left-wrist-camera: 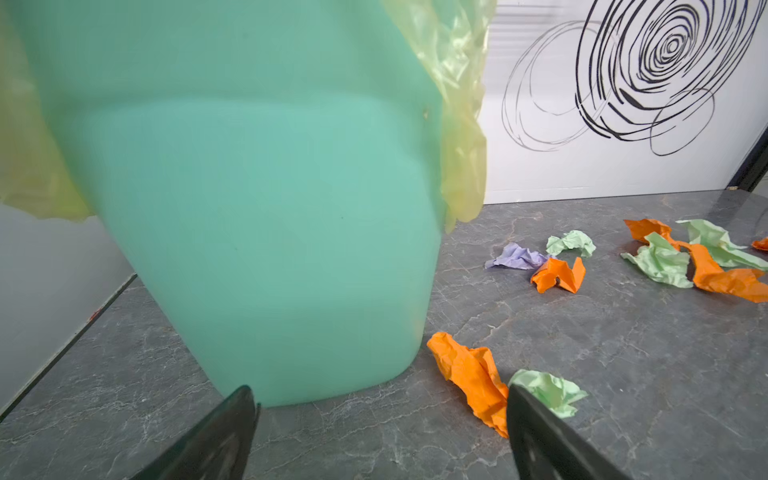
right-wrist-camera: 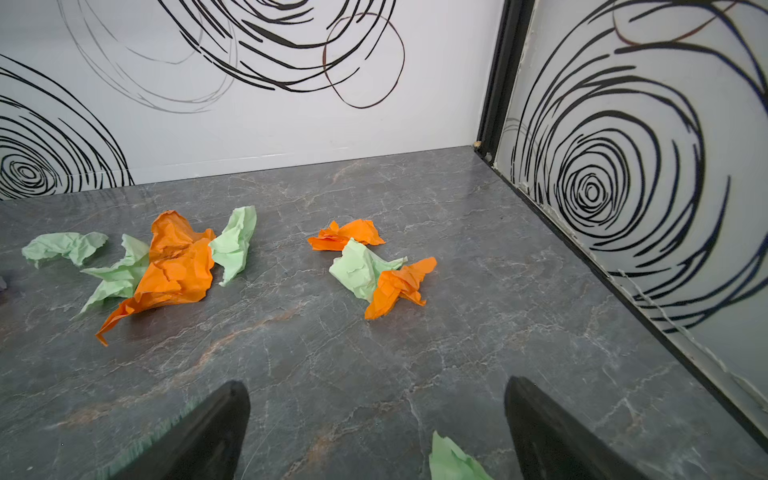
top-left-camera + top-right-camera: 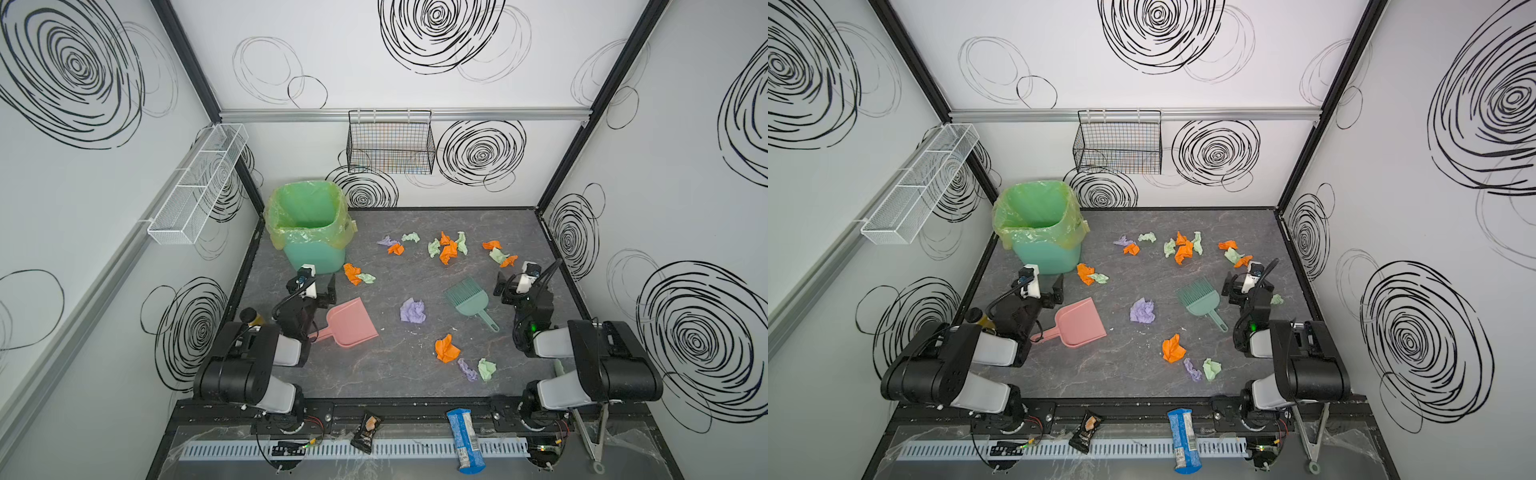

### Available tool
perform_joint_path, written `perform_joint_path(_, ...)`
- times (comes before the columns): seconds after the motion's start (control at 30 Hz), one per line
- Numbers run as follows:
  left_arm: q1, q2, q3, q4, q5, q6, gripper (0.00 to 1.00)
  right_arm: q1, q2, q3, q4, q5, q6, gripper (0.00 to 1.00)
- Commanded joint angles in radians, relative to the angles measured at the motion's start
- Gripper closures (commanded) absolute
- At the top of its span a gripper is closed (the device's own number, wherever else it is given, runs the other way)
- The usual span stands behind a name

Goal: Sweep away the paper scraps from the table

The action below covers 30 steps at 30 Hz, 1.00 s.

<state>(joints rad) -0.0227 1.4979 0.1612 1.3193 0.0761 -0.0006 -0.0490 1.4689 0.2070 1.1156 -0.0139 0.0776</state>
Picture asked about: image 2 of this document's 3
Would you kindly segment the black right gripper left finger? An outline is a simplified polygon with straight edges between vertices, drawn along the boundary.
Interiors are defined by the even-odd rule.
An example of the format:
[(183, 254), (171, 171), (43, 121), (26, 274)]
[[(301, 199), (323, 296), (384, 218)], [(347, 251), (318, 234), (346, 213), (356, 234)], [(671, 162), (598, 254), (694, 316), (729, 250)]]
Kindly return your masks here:
[(229, 380), (172, 422), (112, 479), (232, 479), (240, 459), (251, 404), (245, 384)]

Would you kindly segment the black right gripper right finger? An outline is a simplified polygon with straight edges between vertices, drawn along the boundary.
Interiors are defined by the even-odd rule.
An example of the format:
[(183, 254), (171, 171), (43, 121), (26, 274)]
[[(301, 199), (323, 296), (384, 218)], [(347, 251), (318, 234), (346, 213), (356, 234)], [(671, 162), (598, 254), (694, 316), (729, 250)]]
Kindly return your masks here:
[(504, 408), (525, 479), (646, 477), (527, 378), (510, 377)]

